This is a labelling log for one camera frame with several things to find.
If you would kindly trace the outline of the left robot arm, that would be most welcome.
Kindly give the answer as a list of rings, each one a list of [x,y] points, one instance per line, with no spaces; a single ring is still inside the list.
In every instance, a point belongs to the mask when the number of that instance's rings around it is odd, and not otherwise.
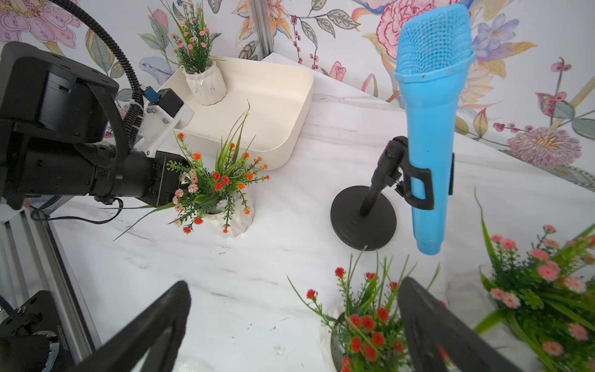
[[[1,200],[89,195],[104,204],[130,197],[170,203],[181,185],[168,169],[184,158],[161,150],[193,112],[170,88],[146,88],[125,128],[119,86],[93,68],[21,42],[1,54]]]

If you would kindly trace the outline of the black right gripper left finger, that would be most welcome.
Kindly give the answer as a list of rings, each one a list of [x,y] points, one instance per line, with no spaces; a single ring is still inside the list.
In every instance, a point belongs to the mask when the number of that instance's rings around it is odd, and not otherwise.
[[[71,371],[172,371],[184,339],[192,298],[178,281],[101,348]]]

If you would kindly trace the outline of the pink flower potted plant boxed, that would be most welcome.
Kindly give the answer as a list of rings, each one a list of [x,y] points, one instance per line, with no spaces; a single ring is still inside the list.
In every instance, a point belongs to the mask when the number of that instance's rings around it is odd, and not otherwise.
[[[171,34],[174,52],[191,93],[200,105],[215,105],[227,94],[217,60],[212,57],[215,37],[205,21],[202,4],[176,1],[169,9],[177,24]]]

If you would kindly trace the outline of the red flower potted plant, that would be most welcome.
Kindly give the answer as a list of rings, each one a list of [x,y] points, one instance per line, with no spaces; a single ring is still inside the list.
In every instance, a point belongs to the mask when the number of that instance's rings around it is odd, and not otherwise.
[[[336,316],[325,310],[314,288],[305,293],[294,286],[292,289],[328,330],[330,346],[339,357],[337,371],[413,371],[398,296],[418,263],[410,264],[410,257],[406,257],[401,271],[393,277],[390,270],[394,260],[377,254],[373,271],[358,276],[362,255],[351,254],[348,265],[334,271],[342,305]]]

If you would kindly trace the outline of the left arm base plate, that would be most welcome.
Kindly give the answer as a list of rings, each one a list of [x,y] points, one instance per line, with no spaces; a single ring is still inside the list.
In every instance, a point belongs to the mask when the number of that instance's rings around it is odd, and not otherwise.
[[[66,371],[74,367],[54,299],[38,291],[17,317],[1,323],[1,370]]]

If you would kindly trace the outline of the orange flower potted plant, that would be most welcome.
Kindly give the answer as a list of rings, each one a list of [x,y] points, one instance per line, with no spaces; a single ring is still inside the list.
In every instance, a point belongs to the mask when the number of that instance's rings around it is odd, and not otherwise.
[[[182,159],[167,161],[166,169],[178,176],[179,186],[164,206],[146,206],[148,212],[145,216],[173,209],[176,218],[172,223],[189,234],[209,216],[221,214],[221,232],[230,234],[237,206],[243,214],[251,214],[253,208],[249,206],[246,189],[251,184],[269,180],[270,176],[260,175],[268,169],[261,157],[252,158],[248,149],[241,148],[249,111],[247,108],[234,122],[228,135],[221,139],[213,170],[204,165],[201,154],[191,151],[183,133],[176,136]]]

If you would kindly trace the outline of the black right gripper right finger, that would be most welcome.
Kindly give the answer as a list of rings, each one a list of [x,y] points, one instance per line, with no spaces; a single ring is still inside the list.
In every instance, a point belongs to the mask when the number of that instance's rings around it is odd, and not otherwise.
[[[398,305],[414,370],[446,371],[442,352],[461,371],[519,370],[415,279],[401,282]]]

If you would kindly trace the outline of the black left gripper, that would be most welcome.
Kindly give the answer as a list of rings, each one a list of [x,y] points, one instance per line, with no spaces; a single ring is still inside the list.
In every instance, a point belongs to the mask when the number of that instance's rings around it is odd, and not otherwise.
[[[171,164],[188,166],[189,162],[176,153],[158,150],[155,157],[133,150],[109,177],[109,197],[130,197],[149,206],[161,207],[170,203],[181,185],[179,170]]]

